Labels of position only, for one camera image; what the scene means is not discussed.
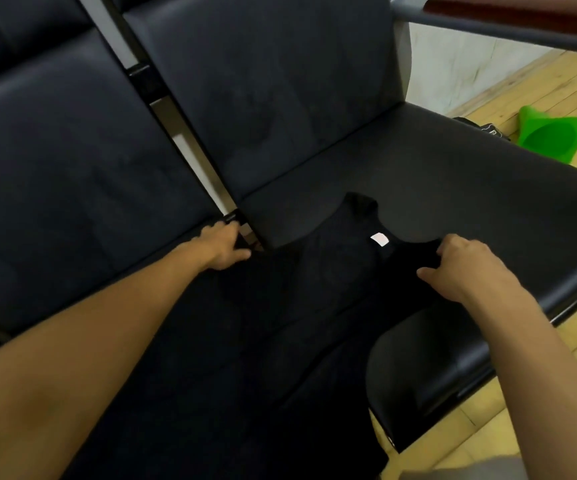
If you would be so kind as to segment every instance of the white wall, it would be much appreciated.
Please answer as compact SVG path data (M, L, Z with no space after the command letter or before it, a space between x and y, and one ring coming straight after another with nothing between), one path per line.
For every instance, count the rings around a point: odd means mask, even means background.
M407 101L446 114L545 55L550 48L411 24Z

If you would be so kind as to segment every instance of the forearm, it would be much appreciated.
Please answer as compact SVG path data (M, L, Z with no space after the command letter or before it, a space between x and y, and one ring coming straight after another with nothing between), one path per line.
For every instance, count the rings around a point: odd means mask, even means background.
M61 475L202 270L174 252L0 348L0 479Z
M577 361L520 286L465 303L489 343L532 480L577 480Z

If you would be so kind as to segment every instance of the black leather chair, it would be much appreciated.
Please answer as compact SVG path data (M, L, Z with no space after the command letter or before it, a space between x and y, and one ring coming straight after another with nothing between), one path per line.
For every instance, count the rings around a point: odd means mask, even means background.
M0 0L0 331L219 217L77 0Z
M114 1L266 246L355 191L407 241L489 243L553 322L577 306L577 169L405 103L407 19L388 0ZM448 23L409 1L398 17ZM368 400L401 451L492 374L475 325L441 303L375 345Z

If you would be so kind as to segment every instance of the clothing label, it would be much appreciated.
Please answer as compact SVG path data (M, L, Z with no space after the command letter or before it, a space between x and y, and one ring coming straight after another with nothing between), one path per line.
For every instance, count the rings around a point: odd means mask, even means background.
M388 240L388 237L382 234L381 232L372 235L370 238L373 239L373 241L377 242L382 247L386 246L390 242Z

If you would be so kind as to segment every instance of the green object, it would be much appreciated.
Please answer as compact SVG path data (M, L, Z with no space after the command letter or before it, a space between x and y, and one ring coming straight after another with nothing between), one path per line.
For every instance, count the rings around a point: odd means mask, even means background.
M522 148L570 164L577 153L577 118L551 118L531 106L519 110Z

